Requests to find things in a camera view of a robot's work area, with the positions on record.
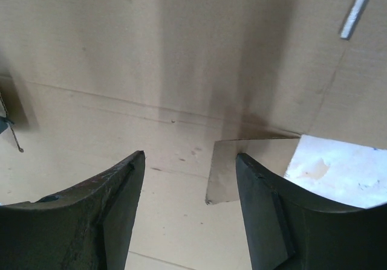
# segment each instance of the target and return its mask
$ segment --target metal rod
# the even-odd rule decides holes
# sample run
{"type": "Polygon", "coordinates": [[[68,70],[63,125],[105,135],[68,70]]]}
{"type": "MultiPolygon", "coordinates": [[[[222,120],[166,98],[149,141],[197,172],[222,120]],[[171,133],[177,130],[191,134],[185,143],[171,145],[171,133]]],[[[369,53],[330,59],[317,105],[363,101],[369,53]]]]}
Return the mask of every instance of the metal rod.
{"type": "Polygon", "coordinates": [[[351,11],[344,23],[340,38],[346,40],[350,39],[368,1],[369,0],[355,0],[355,3],[353,4],[351,11]]]}

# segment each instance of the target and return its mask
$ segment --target black plastic part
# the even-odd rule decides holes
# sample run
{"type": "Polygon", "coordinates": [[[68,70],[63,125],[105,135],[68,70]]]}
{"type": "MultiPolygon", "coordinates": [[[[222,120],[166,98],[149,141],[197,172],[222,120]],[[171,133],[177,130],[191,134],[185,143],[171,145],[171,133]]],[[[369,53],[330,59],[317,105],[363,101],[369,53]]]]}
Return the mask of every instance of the black plastic part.
{"type": "Polygon", "coordinates": [[[387,204],[334,202],[246,153],[236,158],[236,176],[253,270],[387,269],[387,204]]]}
{"type": "Polygon", "coordinates": [[[144,171],[135,152],[35,203],[0,207],[0,269],[124,269],[144,171]]]}

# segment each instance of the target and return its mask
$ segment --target silver metal bar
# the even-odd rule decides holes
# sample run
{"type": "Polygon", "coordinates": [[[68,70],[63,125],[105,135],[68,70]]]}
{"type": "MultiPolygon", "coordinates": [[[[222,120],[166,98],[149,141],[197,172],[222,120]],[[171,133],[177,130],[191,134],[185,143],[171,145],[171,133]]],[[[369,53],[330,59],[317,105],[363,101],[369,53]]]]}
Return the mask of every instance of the silver metal bar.
{"type": "Polygon", "coordinates": [[[350,39],[368,1],[369,0],[355,0],[355,3],[353,4],[351,11],[344,23],[340,38],[346,40],[350,39]]]}

